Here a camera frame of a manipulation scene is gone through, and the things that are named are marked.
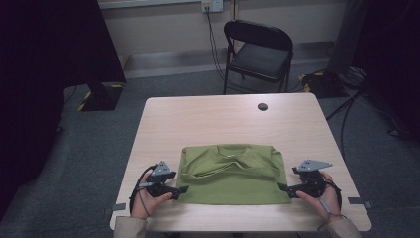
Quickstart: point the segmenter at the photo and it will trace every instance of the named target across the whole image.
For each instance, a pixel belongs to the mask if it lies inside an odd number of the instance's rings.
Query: green towel
[[[201,204],[279,204],[290,198],[281,152],[273,146],[230,144],[182,149],[178,187],[189,185],[179,202]]]

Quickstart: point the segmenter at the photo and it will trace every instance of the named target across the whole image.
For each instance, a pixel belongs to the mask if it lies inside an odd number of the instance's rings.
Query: metal bracket
[[[172,172],[172,170],[169,168],[169,166],[166,164],[165,161],[159,162],[157,167],[152,172],[152,176],[164,176],[169,175]]]
[[[296,170],[299,172],[313,172],[332,166],[333,164],[331,163],[305,160],[300,166],[296,167]]]

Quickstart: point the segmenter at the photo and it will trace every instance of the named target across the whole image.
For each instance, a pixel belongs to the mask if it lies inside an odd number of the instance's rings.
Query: wall outlet plate
[[[201,1],[201,12],[223,12],[223,0],[202,0]]]
[[[213,12],[223,12],[223,0],[213,0]]]

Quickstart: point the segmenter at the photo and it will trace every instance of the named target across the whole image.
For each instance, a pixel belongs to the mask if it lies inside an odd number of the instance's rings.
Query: chair backrest
[[[224,31],[230,47],[232,46],[231,39],[233,39],[267,48],[293,50],[290,37],[277,27],[244,20],[232,20],[225,24]]]

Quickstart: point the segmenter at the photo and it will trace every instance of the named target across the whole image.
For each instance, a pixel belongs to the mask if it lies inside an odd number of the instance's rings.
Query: hand
[[[320,172],[320,173],[325,179],[328,179],[330,181],[333,180],[333,178],[331,178],[331,176],[328,175],[327,173],[325,172]],[[335,220],[343,219],[340,213],[340,206],[337,200],[336,191],[330,185],[327,184],[325,186],[325,191],[321,197],[325,201],[325,203],[327,203],[327,205],[330,207],[331,214],[328,214],[328,212],[322,206],[319,198],[312,197],[300,190],[296,192],[296,195],[299,196],[302,200],[309,203],[311,206],[313,206],[315,210],[318,212],[318,214],[324,219],[325,222],[329,223]]]
[[[149,175],[150,174],[146,174],[142,178],[141,182],[146,182],[146,178],[148,178]],[[149,215],[152,215],[158,206],[168,201],[171,197],[171,192],[168,192],[160,197],[152,197],[146,189],[141,189],[137,192],[134,199],[131,217],[146,220],[146,218],[148,218]]]

